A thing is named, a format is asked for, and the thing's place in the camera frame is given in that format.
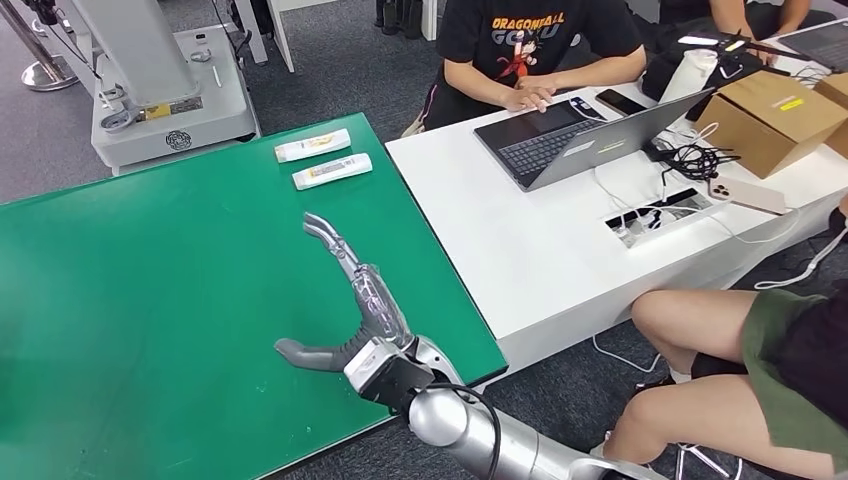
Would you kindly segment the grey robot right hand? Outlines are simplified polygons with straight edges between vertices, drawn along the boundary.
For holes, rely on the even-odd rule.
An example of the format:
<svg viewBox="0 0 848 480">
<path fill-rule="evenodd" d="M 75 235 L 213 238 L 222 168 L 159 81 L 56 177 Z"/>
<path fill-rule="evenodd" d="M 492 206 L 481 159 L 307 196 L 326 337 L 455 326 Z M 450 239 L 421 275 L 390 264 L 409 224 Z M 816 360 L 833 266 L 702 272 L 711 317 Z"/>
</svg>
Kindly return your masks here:
<svg viewBox="0 0 848 480">
<path fill-rule="evenodd" d="M 304 231 L 319 239 L 337 260 L 352 288 L 361 313 L 354 335 L 339 346 L 310 347 L 288 338 L 275 342 L 275 350 L 294 367 L 326 372 L 340 372 L 374 337 L 406 348 L 414 335 L 397 302 L 376 267 L 360 261 L 350 244 L 326 219 L 306 212 Z"/>
</svg>

